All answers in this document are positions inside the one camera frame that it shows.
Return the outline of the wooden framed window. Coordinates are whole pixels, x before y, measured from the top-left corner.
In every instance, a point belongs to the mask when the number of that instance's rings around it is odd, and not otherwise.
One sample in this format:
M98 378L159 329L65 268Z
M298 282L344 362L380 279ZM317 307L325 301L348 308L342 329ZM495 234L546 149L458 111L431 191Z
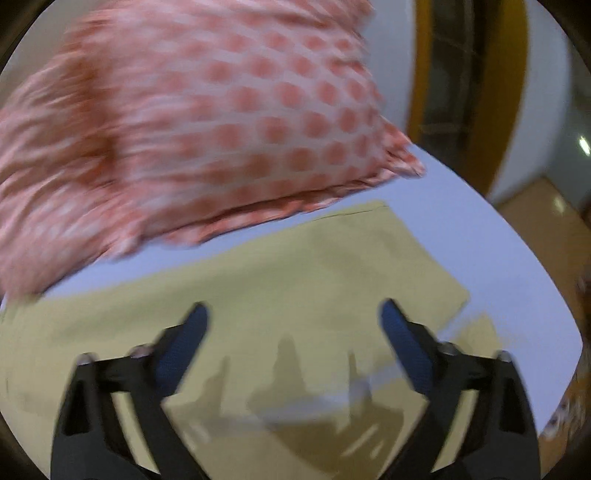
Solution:
M478 193L491 193L526 83L523 1L417 1L407 132Z

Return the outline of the khaki pants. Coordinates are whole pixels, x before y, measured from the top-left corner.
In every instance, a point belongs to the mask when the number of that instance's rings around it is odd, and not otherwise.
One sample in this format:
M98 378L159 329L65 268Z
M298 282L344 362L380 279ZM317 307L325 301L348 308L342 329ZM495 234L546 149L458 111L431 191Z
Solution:
M1 314L1 413L42 470L75 358L119 357L211 315L165 410L214 479L374 479L424 398L394 367L379 309L441 330L468 291L382 203L247 242L213 258Z

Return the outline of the white bed sheet mattress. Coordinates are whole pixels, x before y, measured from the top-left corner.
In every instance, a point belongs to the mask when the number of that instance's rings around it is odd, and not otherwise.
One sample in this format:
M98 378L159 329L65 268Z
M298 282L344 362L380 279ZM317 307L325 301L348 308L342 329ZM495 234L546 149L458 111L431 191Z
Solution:
M493 206L439 160L417 146L411 151L427 167L422 179L394 180L327 209L224 234L198 247L149 244L121 262L86 267L52 287L45 297L68 298L134 281L332 211L381 200L469 290L470 301L444 329L443 338L451 339L473 315L489 314L519 367L540 433L561 402L582 352L573 315L537 257ZM304 422L348 404L346 393L325 394L271 409L260 417L273 423Z

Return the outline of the polka dot pillow front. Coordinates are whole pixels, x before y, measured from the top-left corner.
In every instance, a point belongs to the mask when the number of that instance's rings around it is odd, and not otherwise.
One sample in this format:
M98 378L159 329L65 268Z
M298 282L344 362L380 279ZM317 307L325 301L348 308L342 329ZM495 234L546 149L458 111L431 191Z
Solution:
M1 295L420 176L367 1L110 1L1 111Z

